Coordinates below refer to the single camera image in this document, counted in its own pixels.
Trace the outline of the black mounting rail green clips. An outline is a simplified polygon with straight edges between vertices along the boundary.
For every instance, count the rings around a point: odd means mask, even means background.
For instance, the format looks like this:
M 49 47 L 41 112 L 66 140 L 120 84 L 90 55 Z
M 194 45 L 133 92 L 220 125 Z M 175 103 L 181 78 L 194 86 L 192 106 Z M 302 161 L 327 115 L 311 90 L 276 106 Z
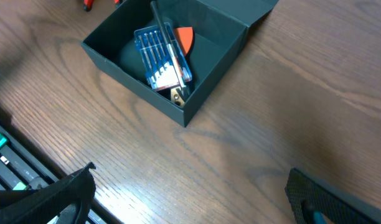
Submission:
M 0 190 L 39 190 L 59 180 L 0 125 Z M 54 217 L 48 223 L 57 223 L 57 220 L 58 217 Z M 91 205 L 85 223 L 106 223 L 106 219 Z

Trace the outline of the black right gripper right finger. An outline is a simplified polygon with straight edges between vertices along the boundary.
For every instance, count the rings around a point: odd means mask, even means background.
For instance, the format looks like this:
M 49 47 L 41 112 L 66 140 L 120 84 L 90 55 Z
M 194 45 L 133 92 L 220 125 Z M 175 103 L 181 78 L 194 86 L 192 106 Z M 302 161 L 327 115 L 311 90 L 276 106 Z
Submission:
M 381 210 L 297 168 L 285 193 L 296 223 L 381 223 Z

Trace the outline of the clear precision screwdriver set case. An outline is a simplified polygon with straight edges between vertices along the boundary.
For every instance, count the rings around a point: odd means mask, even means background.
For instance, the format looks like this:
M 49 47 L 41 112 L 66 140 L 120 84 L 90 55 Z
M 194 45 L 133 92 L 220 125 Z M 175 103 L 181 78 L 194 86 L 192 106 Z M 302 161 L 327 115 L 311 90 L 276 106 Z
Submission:
M 170 23 L 165 23 L 171 44 L 176 51 L 179 66 L 182 62 L 181 53 L 177 52 L 181 48 L 177 44 L 174 29 Z M 172 60 L 164 44 L 161 31 L 158 26 L 149 26 L 138 29 L 134 32 L 135 45 L 141 54 L 144 67 L 146 69 L 146 81 L 154 91 L 161 91 L 167 88 L 178 86 Z

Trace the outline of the orange black handled pliers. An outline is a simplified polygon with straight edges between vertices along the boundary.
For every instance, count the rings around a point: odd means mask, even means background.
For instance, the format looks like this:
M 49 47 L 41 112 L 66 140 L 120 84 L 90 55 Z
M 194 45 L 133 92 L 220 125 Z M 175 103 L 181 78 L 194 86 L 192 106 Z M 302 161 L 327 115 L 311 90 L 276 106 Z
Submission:
M 82 6 L 85 12 L 89 12 L 92 9 L 95 0 L 83 0 Z M 115 7 L 118 8 L 123 3 L 123 0 L 114 0 Z

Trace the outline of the orange scraper with wooden handle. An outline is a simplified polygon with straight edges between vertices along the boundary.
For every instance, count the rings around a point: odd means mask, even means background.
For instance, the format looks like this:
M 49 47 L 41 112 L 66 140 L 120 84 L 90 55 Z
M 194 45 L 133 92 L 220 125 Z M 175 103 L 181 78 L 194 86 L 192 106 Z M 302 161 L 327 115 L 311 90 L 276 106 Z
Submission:
M 178 46 L 181 48 L 177 52 L 181 53 L 182 62 L 180 63 L 183 71 L 183 79 L 186 85 L 189 88 L 190 94 L 192 89 L 192 74 L 190 68 L 184 63 L 187 62 L 186 56 L 191 51 L 191 48 L 194 43 L 194 30 L 192 27 L 178 27 L 174 29 L 174 35 L 177 40 Z M 180 91 L 180 86 L 174 86 L 170 89 L 170 99 L 171 102 L 179 107 L 183 107 L 186 100 L 183 99 L 183 96 Z

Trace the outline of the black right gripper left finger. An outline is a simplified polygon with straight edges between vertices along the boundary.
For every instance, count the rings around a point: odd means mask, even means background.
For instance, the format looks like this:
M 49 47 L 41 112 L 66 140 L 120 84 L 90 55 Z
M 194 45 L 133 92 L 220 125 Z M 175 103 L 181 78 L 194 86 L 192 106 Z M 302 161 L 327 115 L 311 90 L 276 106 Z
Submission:
M 0 224 L 87 221 L 95 196 L 94 163 L 39 190 L 0 190 Z

